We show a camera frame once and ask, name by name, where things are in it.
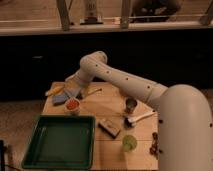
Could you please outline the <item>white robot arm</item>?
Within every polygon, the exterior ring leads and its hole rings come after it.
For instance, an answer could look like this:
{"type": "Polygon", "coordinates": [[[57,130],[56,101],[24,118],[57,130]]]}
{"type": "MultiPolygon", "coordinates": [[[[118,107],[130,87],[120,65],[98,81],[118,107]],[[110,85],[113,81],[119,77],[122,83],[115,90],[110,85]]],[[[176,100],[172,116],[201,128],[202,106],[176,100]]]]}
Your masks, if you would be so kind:
{"type": "Polygon", "coordinates": [[[187,84],[164,86],[107,65],[102,51],[80,59],[66,80],[87,87],[100,78],[158,113],[158,171],[213,171],[213,112],[205,95],[187,84]]]}

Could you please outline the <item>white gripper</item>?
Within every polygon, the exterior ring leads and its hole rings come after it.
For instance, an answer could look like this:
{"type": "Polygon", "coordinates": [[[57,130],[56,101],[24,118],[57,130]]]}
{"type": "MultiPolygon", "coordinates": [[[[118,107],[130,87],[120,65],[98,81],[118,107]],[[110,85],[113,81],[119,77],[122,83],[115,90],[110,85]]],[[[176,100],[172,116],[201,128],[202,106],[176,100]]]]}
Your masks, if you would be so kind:
{"type": "Polygon", "coordinates": [[[69,97],[75,97],[77,99],[83,98],[82,88],[74,81],[71,80],[66,81],[64,91],[69,97]]]}

